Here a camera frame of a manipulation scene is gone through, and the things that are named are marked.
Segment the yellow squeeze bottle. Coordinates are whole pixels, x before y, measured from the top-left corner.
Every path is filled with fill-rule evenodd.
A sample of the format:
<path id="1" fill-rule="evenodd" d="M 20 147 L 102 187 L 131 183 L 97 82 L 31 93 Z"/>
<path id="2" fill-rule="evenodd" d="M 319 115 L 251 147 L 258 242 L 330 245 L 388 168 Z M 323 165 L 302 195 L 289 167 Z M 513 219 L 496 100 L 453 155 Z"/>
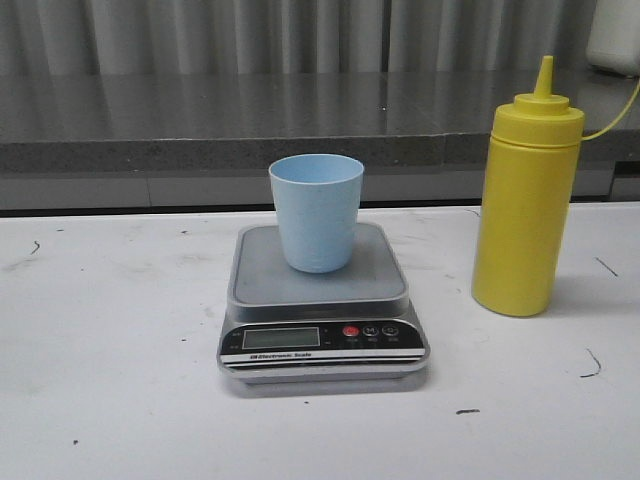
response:
<path id="1" fill-rule="evenodd" d="M 584 112 L 554 93 L 553 79 L 545 55 L 533 91 L 498 106 L 490 134 L 471 294 L 510 317 L 548 308 L 581 146 L 612 131 L 639 95 L 586 134 Z"/>

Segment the grey stone counter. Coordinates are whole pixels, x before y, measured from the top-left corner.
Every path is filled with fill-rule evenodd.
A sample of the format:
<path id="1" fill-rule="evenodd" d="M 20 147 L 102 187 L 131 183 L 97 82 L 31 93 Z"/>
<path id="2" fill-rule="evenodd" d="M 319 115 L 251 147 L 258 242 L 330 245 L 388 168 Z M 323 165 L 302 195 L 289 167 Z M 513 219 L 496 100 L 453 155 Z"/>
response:
<path id="1" fill-rule="evenodd" d="M 496 107 L 535 69 L 5 77 L 1 211 L 260 210 L 268 167 L 337 153 L 366 207 L 474 205 Z"/>

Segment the light blue plastic cup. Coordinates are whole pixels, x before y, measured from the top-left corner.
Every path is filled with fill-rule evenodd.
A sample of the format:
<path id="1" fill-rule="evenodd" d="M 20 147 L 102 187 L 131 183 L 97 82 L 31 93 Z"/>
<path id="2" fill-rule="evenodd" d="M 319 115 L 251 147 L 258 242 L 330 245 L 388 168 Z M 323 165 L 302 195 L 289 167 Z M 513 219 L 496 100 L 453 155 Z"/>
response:
<path id="1" fill-rule="evenodd" d="M 281 244 L 302 272 L 344 267 L 354 245 L 364 165 L 338 154 L 301 154 L 269 167 Z"/>

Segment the silver electronic kitchen scale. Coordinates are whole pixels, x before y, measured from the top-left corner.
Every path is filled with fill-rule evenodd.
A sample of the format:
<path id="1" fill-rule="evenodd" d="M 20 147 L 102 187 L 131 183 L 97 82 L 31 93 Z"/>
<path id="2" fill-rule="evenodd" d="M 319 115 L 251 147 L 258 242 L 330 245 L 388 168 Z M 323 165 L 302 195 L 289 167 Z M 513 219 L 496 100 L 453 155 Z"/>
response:
<path id="1" fill-rule="evenodd" d="M 276 226 L 237 239 L 219 368 L 247 384 L 401 378 L 430 345 L 381 226 L 360 223 L 349 263 L 305 273 L 285 260 Z"/>

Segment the white appliance on counter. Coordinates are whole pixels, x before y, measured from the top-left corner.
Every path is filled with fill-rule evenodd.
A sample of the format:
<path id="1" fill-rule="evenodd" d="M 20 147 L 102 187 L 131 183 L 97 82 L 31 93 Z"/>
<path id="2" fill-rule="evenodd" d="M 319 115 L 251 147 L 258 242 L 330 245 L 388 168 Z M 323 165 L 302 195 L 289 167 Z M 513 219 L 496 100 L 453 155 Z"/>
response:
<path id="1" fill-rule="evenodd" d="M 596 2 L 586 58 L 600 70 L 639 75 L 639 0 Z"/>

